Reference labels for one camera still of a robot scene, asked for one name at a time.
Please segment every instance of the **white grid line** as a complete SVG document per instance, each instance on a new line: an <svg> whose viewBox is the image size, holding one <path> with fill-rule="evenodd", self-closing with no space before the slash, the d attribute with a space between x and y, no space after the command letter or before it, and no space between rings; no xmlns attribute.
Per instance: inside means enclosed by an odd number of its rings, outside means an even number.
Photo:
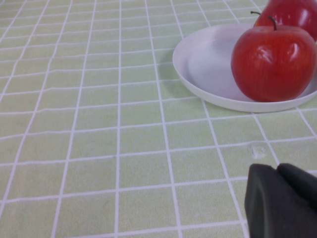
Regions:
<svg viewBox="0 0 317 238"><path fill-rule="evenodd" d="M315 139L314 136L306 136L306 137L299 137L299 138L291 138L291 139L277 139L277 140L270 140L270 143L285 143L285 142L293 142L293 141L304 141L304 140L312 140ZM228 147L235 147L235 146L246 146L250 145L251 143L265 143L265 140L252 140L234 144L221 144L218 145L219 148L228 148ZM201 147L186 147L186 148L178 148L178 149L170 149L170 152L180 152L180 151L191 151L191 150L203 150L203 149L215 149L215 145L211 146L201 146ZM166 153L166 150L159 150L159 151L148 151L148 152L132 152L132 153L123 153L120 154L120 157L125 156L139 156L139 155L151 155L151 154L158 154L158 153ZM87 157L87 158L72 158L71 161L84 161L84 160L94 160L94 159L103 159L103 158L112 158L116 155L107 155L107 156L97 156L97 157ZM56 160L57 163L61 163L65 160ZM3 163L0 164L0 167L3 166L11 166L14 164L17 165L27 165L27 164L50 164L52 161L27 161L27 162L17 162L17 163Z"/></svg>
<svg viewBox="0 0 317 238"><path fill-rule="evenodd" d="M25 5L26 2L27 2L27 0L24 0L24 3L23 3L23 5L22 5L22 7L19 9L19 11L18 11L17 14L15 15L15 17L12 18L12 22L10 23L10 25L9 25L8 27L6 27L5 32L3 33L3 35L2 35L1 38L0 38L0 43L1 43L2 40L4 39L4 36L7 34L7 32L9 31L9 29L11 29L13 23L15 22L16 18L17 18L18 15L20 14L20 12L21 12L21 10L22 10L22 8L23 8L23 6Z"/></svg>
<svg viewBox="0 0 317 238"><path fill-rule="evenodd" d="M71 2L70 2L70 7L68 9L68 12L71 9L72 3L73 3L73 0L71 0ZM96 9L96 5L97 5L97 0L95 0L94 10ZM71 154L71 151L72 151L74 131L75 131L76 122L77 122L77 115L78 115L78 111L79 111L79 104L80 104L80 98L81 98L81 93L82 93L82 87L83 87L83 83L84 83L85 68L86 68L86 62L87 62L87 54L88 54L88 50L89 50L90 38L91 38L92 29L93 29L93 25L94 25L94 16L95 16L95 12L93 12L93 17L92 17L91 25L90 25L90 32L89 32L89 38L88 38L88 43L87 43L87 48L86 48L86 55L85 55L85 58L84 58L83 71L82 71L82 76L81 76L81 80L80 80L80 87L79 87L79 93L78 93L77 104L76 104L76 109L75 109L75 115L74 115L73 125L72 125L72 128L71 128L71 134L70 134L70 139L69 139L68 151L67 151L67 156L66 156L66 161L65 161L64 171L63 171L63 177L62 177L62 182L61 182L60 191L59 191L59 198L58 198L58 201L57 201L57 207L56 207L56 213L55 213L55 218L54 218L51 238L55 238L55 234L56 234L56 230L57 230L57 223L58 223L58 217L59 217L59 212L60 212L60 207L61 207L61 202L62 202L62 195L64 193L64 187L65 187L67 170L68 170L68 163L69 163L70 154Z"/></svg>
<svg viewBox="0 0 317 238"><path fill-rule="evenodd" d="M119 233L119 189L120 189L120 135L121 135L121 24L122 24L122 2L119 3L119 70L118 70L118 108L117 108L117 150L115 171L115 202L114 202L114 238Z"/></svg>
<svg viewBox="0 0 317 238"><path fill-rule="evenodd" d="M45 11L46 7L48 6L49 2L50 2L50 0L47 1L46 6L43 8L42 14L41 14L41 16L39 17L37 23L40 22L40 20L41 20L43 14L44 14L44 11ZM29 42L30 42L30 40L31 40L31 36L32 36L32 34L30 35L29 40L28 40L28 42L27 42L27 44L25 45L25 48L24 48L23 50L25 50L25 49L26 49L26 46L29 44ZM10 83L10 80L12 79L12 76L13 76L13 74L14 74L15 67L13 67L11 77L10 77L10 79L8 80L8 82L6 83L6 85L5 85L5 87L4 87L2 93L4 93L4 92L6 91L8 85L9 85L9 83ZM40 102L40 96L39 96L38 101L37 101L37 106L38 106L39 102ZM33 112L33 114L32 114L31 120L30 120L30 122L29 122L29 124L28 124L28 127L27 127L27 129L26 129L26 131L25 131L23 137L22 137L22 140L21 140L21 142L20 142L18 151L17 151L17 153L16 153L16 156L15 156L15 159L14 159L14 165L13 165L13 167L12 167L11 174L10 174L10 177L9 177L9 181L8 181L8 184L7 184L7 186L6 186L5 193L4 193L4 196L3 196L3 201L6 201L7 198L8 198L9 191L10 191L10 187L11 187L11 184L12 184L12 181L13 181L13 177L14 177L14 173L15 173L16 164L17 164L17 162L18 162L18 158L19 158L19 156L20 156L20 152L21 152L21 149L22 149L22 145L23 145L24 140L25 140L25 138L26 138L26 134L28 133L28 130L29 130L30 127L31 127L32 119L33 119L34 117L35 117L35 112ZM1 216L2 216L3 210L4 210L4 203L2 203L1 206L0 206L0 218L1 218Z"/></svg>
<svg viewBox="0 0 317 238"><path fill-rule="evenodd" d="M171 190L172 190L172 196L173 196L173 203L174 203L174 212L176 217L176 224L177 224L177 232L178 232L178 238L183 238L183 233L181 230L181 221L180 221L180 214L179 214L179 208L178 208L178 201L177 201L177 195L176 195L176 189L174 186L174 174L173 174L173 167L172 162L170 158L170 151L169 151L169 144L168 144L168 136L167 136L167 130L166 130L166 124L165 124L165 116L164 116L164 108L163 108L163 102L161 97L161 91L160 91L160 83L159 83L159 73L158 73L158 67L156 62L156 56L154 51L154 45L153 45L153 38L152 38L152 29L151 29L151 22L149 18L149 10L147 9L147 0L144 0L145 8L147 11L147 17L148 17L148 27L150 32L150 41L151 41L151 47L152 47L152 55L153 55L153 61L154 61L154 68L155 68L155 75L156 75L156 82L157 82L157 88L158 88L158 98L159 98L159 107L160 107L160 113L161 113L161 120L163 124L163 133L164 133L164 140L165 140L165 147L166 147L166 155L167 155L167 163L168 163L168 169L169 169L169 176L170 176L170 183L171 183Z"/></svg>
<svg viewBox="0 0 317 238"><path fill-rule="evenodd" d="M172 51L172 48L161 48L161 49L155 49L156 52L159 51ZM87 54L87 56L119 56L119 54L122 55L128 55L128 54L137 54L137 53L144 53L144 52L151 52L151 49L146 49L146 50L139 50L139 51L125 51L122 53L93 53L93 54ZM69 55L69 56L55 56L54 59L67 59L67 58L80 58L84 57L86 54L77 54L77 55ZM48 60L51 57L40 57L40 58L25 58L25 59L20 59L20 61L32 61L32 60ZM0 63L5 63L5 62L16 62L16 60L0 60Z"/></svg>
<svg viewBox="0 0 317 238"><path fill-rule="evenodd" d="M212 3L216 3L216 2L222 2L222 0L217 0L217 1L212 1ZM91 5L91 3L74 3L73 5ZM182 3L178 3L177 6L184 6L184 5L195 5L195 3L187 3L187 2L182 2ZM55 8L61 8L61 7L65 7L68 5L58 5L58 6L48 6L48 9L55 9ZM159 6L148 6L149 9L155 9L155 8L166 8L169 7L169 5L159 5ZM238 7L238 8L233 8L233 9L245 9L245 8L249 8L249 7ZM33 7L33 8L24 8L22 10L39 10L39 9L43 9L43 7ZM129 7L129 8L123 8L122 10L138 10L138 9L144 9L144 6L137 6L137 7ZM2 12L7 12L7 11L17 11L16 9L11 9L11 10L0 10L0 14ZM100 12L100 11L106 11L106 12L111 12L111 11L118 11L118 9L106 9L106 10L96 10L96 12ZM79 12L72 12L70 13L70 15L72 14L81 14L81 13L92 13L92 11L79 11Z"/></svg>
<svg viewBox="0 0 317 238"><path fill-rule="evenodd" d="M313 136L317 139L317 135L314 131L314 129L311 127L311 125L308 123L308 121L306 120L306 117L304 116L303 112L296 107L296 111L299 113L299 115L301 116L301 118L303 119L304 123L306 124L306 126L309 128L309 130L311 131L311 133L313 134Z"/></svg>
<svg viewBox="0 0 317 238"><path fill-rule="evenodd" d="M165 15L156 15L157 17L164 17L164 16L172 16L173 14L165 14ZM139 19L141 17L130 17L130 18L126 18L126 19ZM246 16L246 17L239 17L239 19L252 19L252 18L256 18L254 16ZM218 22L218 21L224 21L224 20L231 20L232 18L222 18L222 19L216 19L216 20L208 20L208 22ZM105 21L116 21L114 19L98 19L95 20L94 22L105 22ZM90 22L90 20L83 20L83 21L70 21L67 24L75 24L75 23L88 23ZM192 24L192 23L196 23L196 22L205 22L205 21L184 21L184 22L180 22L180 25L186 25L186 24ZM52 26L52 25L61 25L62 23L42 23L39 24L39 26ZM152 25L151 27L156 27L156 26L166 26L166 25L175 25L176 23L165 23L165 24L159 24L159 25ZM25 25L25 26L12 26L11 29L13 28L25 28L25 27L32 27L34 26L34 24L30 24L30 25ZM144 26L130 26L130 27L122 27L122 29L133 29L133 28L142 28ZM23 36L16 36L16 37L5 37L7 38L23 38Z"/></svg>
<svg viewBox="0 0 317 238"><path fill-rule="evenodd" d="M203 11L199 1L197 0L197 4L208 24L208 26L210 27L210 23L206 17L206 14L205 12ZM226 177L226 181L227 181L227 184L228 184L228 187L229 187L229 191L230 191L230 195L232 197L232 200L233 200L233 203L235 205L235 208L236 208L236 212L237 212L237 215L239 217L239 221L240 221L240 225L241 225L241 228L242 228L242 231L243 231L243 235L245 238L248 238L249 237L249 234L248 234L248 230L245 226L245 224L243 223L243 217L242 217L242 213L241 213L241 210L240 210L240 206L239 206L239 203L238 203L238 200L236 198L236 195L235 195L235 192L234 192L234 189L233 189L233 186L232 186L232 183L230 181L230 177L229 177L229 173L227 171L227 168L226 168L226 164L224 162L224 158L223 158L223 155L222 155L222 152L220 150L220 147L219 147L219 144L218 144L218 141L217 141L217 136L216 136L216 133L214 131L214 128L213 128L213 125L212 125L212 122L210 120L210 116L209 116L209 112L207 110L207 107L206 107L206 103L205 101L202 99L202 104L203 104L203 107L204 107L204 110L205 110L205 114L206 114L206 117L208 118L208 123L209 123L209 127L210 127L210 130L211 130L211 134L212 134L212 137L213 137L213 142L216 146L216 149L217 149L217 153L218 153L218 156L220 158L220 162L221 162L221 166L222 166L222 169L223 169L223 172L224 172L224 175Z"/></svg>
<svg viewBox="0 0 317 238"><path fill-rule="evenodd" d="M99 158L99 159L113 159L115 156L112 156L112 158ZM66 161L57 161L56 163L65 163ZM310 174L316 174L317 170L308 170L306 171ZM180 186L191 186L191 185L202 185L202 184L212 184L212 183L220 183L220 182L227 182L229 181L247 181L248 176L242 176L242 177L232 177L232 178L218 178L218 179L211 179L211 180L198 180L198 181L188 181L188 182L176 182L174 186L180 187ZM105 193L116 193L118 192L125 192L125 191L139 191L139 190L146 190L146 189L159 189L159 188L167 188L172 187L172 184L166 183L166 184L157 184L157 185L149 185L149 186L138 186L138 187L120 187L115 189L106 189L106 190L99 190L99 191L87 191L87 192L77 192L77 193L66 193L62 195L47 195L47 196L39 196L39 197L18 197L18 198L12 198L7 199L6 201L1 201L0 203L15 203L15 202L21 202L21 201L40 201L40 200L48 200L48 199L58 199L60 197L62 198L69 198L69 197L77 197L77 196L90 196L90 195L97 195L97 194L105 194Z"/></svg>
<svg viewBox="0 0 317 238"><path fill-rule="evenodd" d="M255 2L254 2L253 0L250 0L250 1L251 1L252 4L256 7L256 9L257 9L259 12L261 12L260 8L255 4ZM262 127L262 125L261 125L261 123L260 123L260 121L259 121L257 115L256 115L255 113L252 113L252 116L253 116L254 120L256 121L256 123L257 123L257 125L258 125L258 127L259 127L259 129L260 129L260 131L261 131L261 134L262 134L262 136L263 136L263 138L264 138L264 140L265 140L265 142L266 142L266 144L267 144L267 146L268 146L268 148L269 148L269 150L270 150L270 152L271 152L271 154L272 154L272 156L273 156L273 158L274 158L276 164L279 165L279 164L280 164L279 159L278 159L278 157L277 157L277 155L276 155L276 153L275 153L275 151L274 151L272 145L270 144L269 140L267 139L267 136L266 136L266 134L265 134L265 132L264 132L264 129L263 129L263 127Z"/></svg>
<svg viewBox="0 0 317 238"><path fill-rule="evenodd" d="M190 99L196 99L197 97L189 97L189 98L181 98L181 99L169 99L169 100L162 100L162 102L164 101L178 101L178 100L190 100ZM159 103L159 100L155 100L155 101L143 101L143 102L137 102L137 103L121 103L121 105L138 105L138 104L147 104L147 103ZM97 105L97 106L85 106L85 107L79 107L79 109L92 109L92 108L101 108L101 107L113 107L113 106L118 106L118 104L108 104L108 105ZM65 108L64 110L58 108L58 109L54 109L54 110L40 110L40 111L35 111L35 112L46 112L46 111L68 111L68 110L75 110L76 107L74 108ZM311 109L311 110L305 110L305 112L307 111L316 111L317 109ZM285 111L285 112L281 112L281 114L287 114L287 113L296 113L297 110L293 110L293 111ZM278 112L275 113L265 113L262 115L273 115L273 114L278 114ZM188 120L177 120L177 121L166 121L165 124L166 125L171 125L171 124L182 124L182 123L191 123L191 122L200 122L200 121L214 121L214 120L226 120L226 119L238 119L238 118L254 118L255 115L253 114L247 114L247 115L239 115L239 116L228 116L228 117L218 117L218 118L200 118L200 119L188 119ZM133 124L133 125L122 125L120 126L121 129L127 129L127 128L138 128L138 127L150 127L150 126L159 126L159 125L163 125L162 122L156 122L156 123L149 123L149 124ZM83 133L83 132L97 132L97 131L106 131L106 130L114 130L114 129L118 129L117 126L110 126L110 127L101 127L101 128L93 128L93 129L78 129L78 130L74 130L75 133ZM56 130L56 131L40 131L40 132L29 132L26 134L26 136L32 136L32 135L42 135L42 134L63 134L63 133L70 133L71 130ZM10 138L15 138L15 137L20 137L24 134L14 134L14 135L8 135L8 136L3 136L0 137L0 140L5 140L5 139L10 139ZM290 139L277 139L277 140L268 140L265 139L266 136L264 136L264 141L267 141L268 143L270 142L277 142L277 141L293 141L294 139L297 140L302 140L302 139L306 139L306 138L314 138L314 136L304 136L304 137L298 137L298 138L290 138Z"/></svg>
<svg viewBox="0 0 317 238"><path fill-rule="evenodd" d="M227 221L227 222L216 222L216 223L205 223L205 224L199 224L199 225L181 226L180 229L181 230L189 230L189 229L197 229L197 228L230 226L230 225L236 225L236 224L237 224L237 221ZM141 231L121 232L119 234L119 237L153 234L153 233L170 232L170 231L178 231L178 227L163 227L163 228L147 229L147 230L141 230ZM72 237L72 238L112 238L112 237L113 237L113 234L102 234L102 235Z"/></svg>

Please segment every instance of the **green tablecloth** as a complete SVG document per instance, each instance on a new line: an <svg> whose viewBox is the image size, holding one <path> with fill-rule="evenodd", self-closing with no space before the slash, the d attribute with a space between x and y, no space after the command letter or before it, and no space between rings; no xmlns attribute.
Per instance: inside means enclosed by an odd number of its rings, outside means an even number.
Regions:
<svg viewBox="0 0 317 238"><path fill-rule="evenodd" d="M243 238L251 163L317 171L317 100L202 102L171 56L265 0L3 0L1 238Z"/></svg>

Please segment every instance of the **red apple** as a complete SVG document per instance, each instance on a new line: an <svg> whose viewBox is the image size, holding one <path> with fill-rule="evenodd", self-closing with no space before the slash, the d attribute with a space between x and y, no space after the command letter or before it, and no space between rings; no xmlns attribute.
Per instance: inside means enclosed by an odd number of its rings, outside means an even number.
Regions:
<svg viewBox="0 0 317 238"><path fill-rule="evenodd" d="M269 0L254 26L270 26L272 16L277 25L297 26L317 41L316 0Z"/></svg>
<svg viewBox="0 0 317 238"><path fill-rule="evenodd" d="M294 26L253 27L236 42L233 77L247 97L278 102L298 97L315 73L317 48L307 31Z"/></svg>

